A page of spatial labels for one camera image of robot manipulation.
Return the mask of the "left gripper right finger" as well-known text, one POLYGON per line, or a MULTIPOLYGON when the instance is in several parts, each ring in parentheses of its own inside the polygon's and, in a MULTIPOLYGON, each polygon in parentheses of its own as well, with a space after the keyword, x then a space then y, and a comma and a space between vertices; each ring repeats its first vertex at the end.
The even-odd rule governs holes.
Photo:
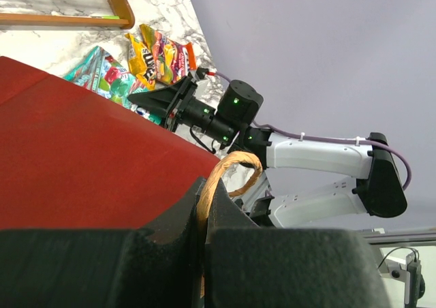
POLYGON ((261 228, 218 184, 208 216, 207 307, 389 307, 357 232, 261 228))

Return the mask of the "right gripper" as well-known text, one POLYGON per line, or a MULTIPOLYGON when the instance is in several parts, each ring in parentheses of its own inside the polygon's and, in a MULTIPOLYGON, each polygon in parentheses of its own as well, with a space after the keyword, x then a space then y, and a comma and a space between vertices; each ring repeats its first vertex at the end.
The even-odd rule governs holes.
POLYGON ((200 101, 196 94, 204 92, 207 80, 185 76, 176 83, 154 91, 132 93, 127 99, 139 107, 165 117, 165 128, 175 132, 179 125, 199 127, 205 132, 214 118, 216 109, 200 101))

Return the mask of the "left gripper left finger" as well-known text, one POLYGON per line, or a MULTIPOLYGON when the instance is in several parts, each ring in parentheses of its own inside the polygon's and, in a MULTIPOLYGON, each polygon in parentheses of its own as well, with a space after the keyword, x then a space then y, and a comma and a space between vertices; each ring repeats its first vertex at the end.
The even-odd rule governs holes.
POLYGON ((198 307, 197 179, 141 228, 1 232, 2 307, 198 307))

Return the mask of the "orange Fox's candy bag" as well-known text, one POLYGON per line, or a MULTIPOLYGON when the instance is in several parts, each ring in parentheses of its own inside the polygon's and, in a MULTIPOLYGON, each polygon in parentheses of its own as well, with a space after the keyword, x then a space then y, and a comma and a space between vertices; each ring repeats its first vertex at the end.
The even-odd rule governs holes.
POLYGON ((146 24, 140 25, 140 32, 146 47, 153 54, 158 81, 174 84, 197 69, 191 42, 180 44, 146 24))

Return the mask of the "yellow M&M's candy bag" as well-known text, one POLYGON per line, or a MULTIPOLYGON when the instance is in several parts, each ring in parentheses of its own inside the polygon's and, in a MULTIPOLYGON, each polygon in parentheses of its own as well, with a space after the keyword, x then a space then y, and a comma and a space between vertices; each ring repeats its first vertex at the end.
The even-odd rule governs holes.
POLYGON ((149 91, 154 91, 157 82, 155 59, 145 43, 131 33, 126 33, 129 40, 128 66, 133 74, 149 91))

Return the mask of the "green Fox's mint bag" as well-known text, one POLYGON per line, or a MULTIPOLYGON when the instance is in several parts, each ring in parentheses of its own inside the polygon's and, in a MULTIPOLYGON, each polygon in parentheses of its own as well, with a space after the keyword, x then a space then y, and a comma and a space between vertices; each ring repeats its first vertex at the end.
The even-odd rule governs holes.
POLYGON ((131 94, 145 93, 147 87, 101 46, 63 77, 159 125, 161 118, 128 100, 131 94))

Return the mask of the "red brown paper bag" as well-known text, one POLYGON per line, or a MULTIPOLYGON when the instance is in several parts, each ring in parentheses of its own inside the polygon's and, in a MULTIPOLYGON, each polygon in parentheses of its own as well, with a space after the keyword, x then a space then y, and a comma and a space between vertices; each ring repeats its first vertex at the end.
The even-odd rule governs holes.
POLYGON ((1 58, 1 231, 137 230, 218 159, 130 110, 1 58))

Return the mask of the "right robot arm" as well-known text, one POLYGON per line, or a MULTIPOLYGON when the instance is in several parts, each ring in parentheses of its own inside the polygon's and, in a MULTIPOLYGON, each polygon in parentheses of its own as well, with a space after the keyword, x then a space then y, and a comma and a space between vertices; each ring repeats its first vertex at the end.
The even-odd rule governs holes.
POLYGON ((257 126, 255 116, 263 98, 249 84, 231 80, 218 106, 195 97, 198 78, 146 93, 129 95, 131 103, 158 116, 173 132, 179 125, 198 129, 228 152, 255 155, 263 169, 299 168, 340 174, 340 181, 313 191, 274 196, 265 174, 232 200, 260 226, 290 228, 340 215, 367 214, 381 218, 402 215, 407 209, 405 189, 386 137, 339 139, 290 134, 271 126, 257 126))

